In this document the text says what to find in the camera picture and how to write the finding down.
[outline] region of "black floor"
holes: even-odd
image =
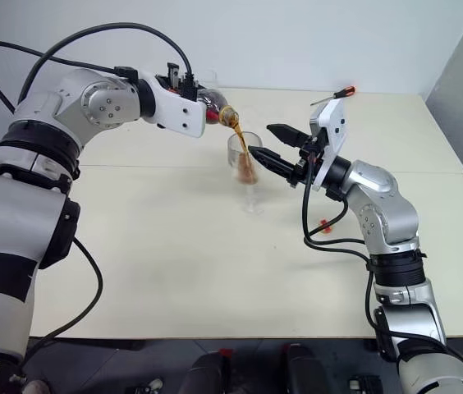
[[[30,379],[43,378],[53,392],[123,393],[126,387],[161,377],[163,394],[177,393],[186,371],[207,352],[233,349],[232,391],[244,394],[280,392],[277,384],[280,354],[295,340],[164,340],[133,342],[139,350],[118,350],[59,342],[41,350],[25,367]],[[377,374],[384,392],[401,392],[394,364],[365,349],[357,339],[301,340],[320,355],[332,394],[348,393],[347,380],[354,374]],[[463,338],[449,343],[463,353]]]

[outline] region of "white wall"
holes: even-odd
[[[0,1],[0,39],[39,50],[113,21],[162,30],[195,71],[215,70],[223,86],[333,90],[354,84],[366,92],[426,97],[463,34],[463,0]],[[166,61],[179,62],[157,39],[129,31],[83,39],[62,56],[154,72],[164,72]],[[32,63],[0,49],[0,86],[11,99]],[[65,70],[46,67],[35,88],[57,82]],[[0,104],[0,137],[7,119]]]

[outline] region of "robotic arm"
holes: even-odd
[[[194,137],[204,132],[206,105],[164,86],[178,88],[173,73],[158,79],[119,71],[126,77],[74,70],[54,91],[27,96],[0,141],[0,364],[19,364],[24,356],[37,270],[71,247],[80,206],[68,194],[84,146],[139,118]]]
[[[311,135],[287,125],[268,129],[283,143],[300,148],[301,159],[292,165],[266,148],[250,147],[254,158],[294,187],[306,183],[312,172],[312,188],[324,187],[326,196],[345,200],[356,215],[381,304],[374,311],[377,323],[370,316],[369,322],[383,358],[397,362],[403,392],[463,393],[463,362],[446,346],[432,286],[424,275],[417,213],[390,172],[337,156],[346,136],[342,101],[334,99],[314,112]]]

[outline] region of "black cable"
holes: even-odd
[[[42,57],[44,55],[43,52],[35,51],[34,49],[31,49],[31,48],[22,47],[21,45],[8,43],[6,41],[0,41],[0,47],[15,49],[16,51],[20,51],[20,52],[23,52],[23,53],[29,53],[31,55],[35,55],[35,56],[38,56],[38,57]],[[60,63],[60,64],[63,64],[63,65],[66,65],[66,66],[89,68],[91,70],[107,72],[109,74],[115,74],[114,69],[108,68],[108,67],[103,67],[103,66],[97,66],[96,64],[84,63],[84,62],[75,62],[75,61],[72,61],[72,60],[62,59],[60,57],[50,57],[49,60],[51,62]],[[9,109],[9,111],[11,111],[11,112],[15,111],[15,106],[11,103],[11,101],[9,101],[9,99],[5,96],[5,94],[1,90],[0,90],[0,100],[2,100],[2,102]]]
[[[398,332],[398,331],[392,331],[392,330],[387,330],[386,328],[379,327],[374,320],[372,319],[372,314],[370,313],[370,293],[372,292],[372,283],[374,282],[374,273],[372,271],[369,272],[369,280],[367,281],[366,284],[366,292],[364,294],[364,314],[366,316],[367,321],[369,322],[370,326],[377,332],[382,333],[383,335],[386,335],[388,337],[397,337],[397,338],[405,338],[405,339],[414,339],[418,341],[426,341],[430,342],[433,345],[436,346],[439,350],[441,350],[443,353],[446,353],[448,355],[453,355],[463,361],[463,355],[452,349],[449,345],[445,345],[441,343],[439,340],[426,336],[426,335],[420,335],[420,334],[413,334],[409,332]]]
[[[91,300],[89,305],[74,319],[72,319],[69,323],[64,324],[60,328],[57,328],[56,330],[50,332],[48,335],[40,339],[38,342],[36,342],[36,345],[31,347],[26,353],[23,361],[21,362],[19,368],[21,369],[27,362],[33,357],[33,355],[43,347],[45,347],[52,339],[54,339],[56,336],[62,334],[64,331],[68,330],[69,328],[73,327],[75,324],[77,324],[80,320],[82,320],[89,312],[90,310],[99,302],[100,296],[102,295],[102,290],[103,290],[103,279],[102,279],[102,273],[100,272],[99,266],[95,263],[93,256],[89,253],[89,251],[81,244],[78,239],[73,238],[73,243],[80,249],[80,251],[84,254],[84,256],[87,258],[89,261],[89,264],[91,264],[91,268],[94,270],[94,273],[97,276],[97,281],[99,282],[99,287],[97,288],[97,292],[94,295],[94,298]]]
[[[22,100],[24,100],[25,97],[27,97],[27,94],[29,93],[29,89],[30,89],[31,85],[33,84],[34,78],[36,77],[36,75],[40,71],[40,68],[42,68],[44,63],[47,60],[49,60],[49,58],[52,55],[54,55],[60,49],[64,48],[66,45],[68,45],[68,44],[72,43],[73,41],[76,41],[76,40],[78,40],[78,39],[80,39],[82,37],[85,37],[86,35],[91,35],[91,34],[98,33],[100,31],[114,30],[114,29],[143,30],[143,31],[146,31],[146,32],[148,32],[150,34],[153,34],[153,35],[159,37],[160,39],[162,39],[166,43],[170,44],[173,47],[173,49],[175,49],[176,52],[179,54],[182,61],[186,65],[186,74],[188,74],[190,76],[193,75],[193,72],[191,70],[191,64],[188,61],[187,56],[184,54],[184,52],[182,52],[182,49],[177,44],[175,44],[175,42],[172,39],[167,37],[164,33],[160,32],[160,31],[158,31],[158,30],[156,30],[156,29],[154,29],[152,27],[149,27],[147,25],[141,25],[139,23],[131,23],[131,22],[107,23],[105,25],[98,25],[98,26],[94,26],[94,27],[89,27],[88,29],[81,30],[81,31],[79,31],[77,33],[74,33],[74,34],[62,39],[61,41],[58,41],[56,44],[54,44],[34,64],[33,68],[31,68],[31,71],[29,72],[29,75],[27,76],[27,78],[25,78],[24,85],[21,88],[20,97],[18,98],[18,103],[21,102]]]
[[[308,157],[308,172],[306,175],[305,193],[303,194],[303,205],[301,207],[301,221],[302,221],[302,226],[303,226],[303,233],[305,234],[305,238],[304,238],[305,245],[307,245],[311,249],[320,250],[322,252],[353,254],[355,256],[362,258],[366,263],[369,263],[368,257],[366,257],[364,254],[361,254],[355,250],[342,249],[342,248],[323,248],[321,246],[321,245],[331,245],[331,244],[346,242],[344,240],[350,240],[348,242],[352,242],[352,241],[359,242],[359,240],[352,240],[351,238],[345,238],[345,239],[331,240],[331,241],[314,241],[311,238],[310,233],[308,231],[308,202],[309,202],[309,197],[310,197],[310,190],[312,189],[312,180],[314,177],[314,162],[315,162],[315,156],[313,154],[310,154],[310,156]],[[341,220],[341,218],[345,215],[345,213],[346,211],[345,209],[343,209],[343,211],[339,215],[337,215],[337,217],[335,217],[333,220],[326,223],[325,225],[318,227],[315,230],[319,229],[320,231],[321,227],[326,228],[329,223],[335,223],[336,219],[337,221]]]
[[[346,199],[343,199],[342,203],[343,203],[343,210],[341,211],[341,213],[339,213],[334,219],[330,220],[329,222],[326,222],[326,223],[322,224],[321,226],[316,227],[315,229],[310,231],[309,235],[313,236],[313,235],[317,234],[318,232],[321,232],[325,228],[328,228],[331,225],[333,225],[333,224],[339,222],[341,219],[343,219],[345,217],[345,215],[346,215],[346,212],[348,211],[348,202],[346,201]],[[331,245],[331,244],[340,244],[340,243],[343,243],[343,242],[354,242],[356,244],[364,245],[363,240],[358,240],[356,238],[337,238],[336,240],[330,240],[330,241],[313,240],[311,242],[311,244],[313,244],[313,245]]]

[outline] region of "red tag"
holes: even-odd
[[[206,111],[206,120],[207,121],[218,121],[218,113],[214,111],[207,110]]]
[[[319,222],[319,224],[321,226],[324,226],[325,224],[327,224],[328,221],[327,219],[321,219],[321,222]],[[321,231],[323,234],[330,234],[332,232],[332,228],[330,226],[326,227],[324,230]]]

